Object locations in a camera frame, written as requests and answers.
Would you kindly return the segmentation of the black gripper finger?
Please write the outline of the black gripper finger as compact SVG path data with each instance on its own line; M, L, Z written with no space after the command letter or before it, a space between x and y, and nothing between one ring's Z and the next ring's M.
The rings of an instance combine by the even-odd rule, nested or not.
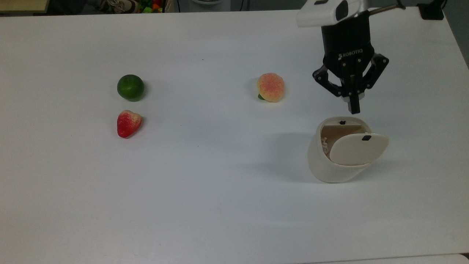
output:
M360 112L360 96L375 85L388 63L388 58L383 55L373 55L368 62L357 58L354 75L354 114Z
M338 77L340 85L330 82L329 72ZM323 65L320 69L313 72L312 77L332 95L344 99L347 102L349 112L354 114L354 84L347 63L340 62L339 68L334 71L329 70L326 65Z

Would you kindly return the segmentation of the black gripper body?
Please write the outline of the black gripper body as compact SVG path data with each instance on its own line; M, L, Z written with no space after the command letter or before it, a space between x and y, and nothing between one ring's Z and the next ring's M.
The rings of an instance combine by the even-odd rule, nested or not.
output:
M370 12L364 11L336 25L321 27L325 53L323 65L334 71L340 62L347 63L353 84L357 58L368 62L376 54L370 39L369 17ZM329 80L340 85L340 80L332 72L329 72Z

